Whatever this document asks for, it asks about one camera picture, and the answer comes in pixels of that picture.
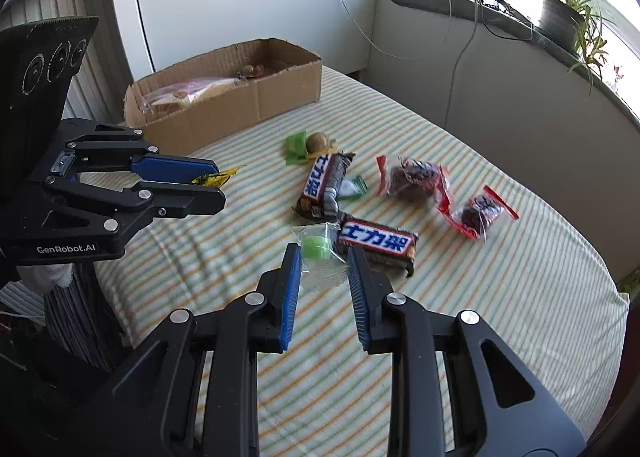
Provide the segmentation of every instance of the blue gripper pad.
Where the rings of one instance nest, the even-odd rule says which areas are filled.
[[[206,159],[146,154],[139,161],[132,162],[130,170],[145,181],[187,184],[200,175],[218,173],[218,166]]]

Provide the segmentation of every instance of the red and clear candy package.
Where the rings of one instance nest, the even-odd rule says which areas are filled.
[[[440,166],[410,157],[381,155],[376,161],[380,170],[378,195],[426,199],[434,195],[444,175]]]
[[[439,206],[445,218],[458,231],[471,239],[485,241],[486,232],[495,220],[507,212],[513,220],[518,220],[518,214],[489,186],[485,186],[479,194],[471,197],[465,205],[449,212],[450,199],[447,195],[446,204]]]

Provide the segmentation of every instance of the yellow candy wrapper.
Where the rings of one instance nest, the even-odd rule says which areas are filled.
[[[210,173],[209,175],[200,175],[199,177],[196,177],[193,181],[191,181],[191,184],[220,188],[229,179],[231,179],[231,177],[238,173],[238,170],[241,169],[241,167],[242,166],[238,166],[237,168],[223,170],[222,172],[218,173]]]

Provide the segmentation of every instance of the camera lens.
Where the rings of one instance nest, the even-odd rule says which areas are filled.
[[[76,48],[74,49],[74,53],[71,55],[71,66],[75,67],[82,61],[82,55],[84,54],[84,49],[86,49],[86,40],[81,40]]]
[[[58,45],[58,48],[53,53],[51,61],[49,62],[49,71],[47,71],[47,78],[49,81],[55,80],[60,74],[62,74],[66,65],[66,59],[69,56],[69,49],[71,49],[71,44],[69,42]]]
[[[31,60],[31,63],[29,63],[29,66],[24,73],[24,78],[22,79],[22,93],[25,96],[28,96],[40,81],[43,68],[44,56],[42,54],[38,54],[33,60]]]

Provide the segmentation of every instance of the silver screw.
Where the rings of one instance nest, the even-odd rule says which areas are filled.
[[[104,222],[104,229],[107,231],[115,231],[118,229],[118,221],[115,218],[107,218]]]
[[[402,293],[389,293],[386,295],[386,301],[391,305],[402,305],[406,302],[406,296]]]
[[[476,311],[466,310],[460,313],[460,319],[469,325],[475,325],[480,321],[480,316]]]
[[[249,305],[260,305],[264,302],[264,295],[262,293],[249,293],[244,297],[244,301]]]
[[[189,319],[189,311],[187,309],[176,309],[169,318],[174,323],[185,323]]]

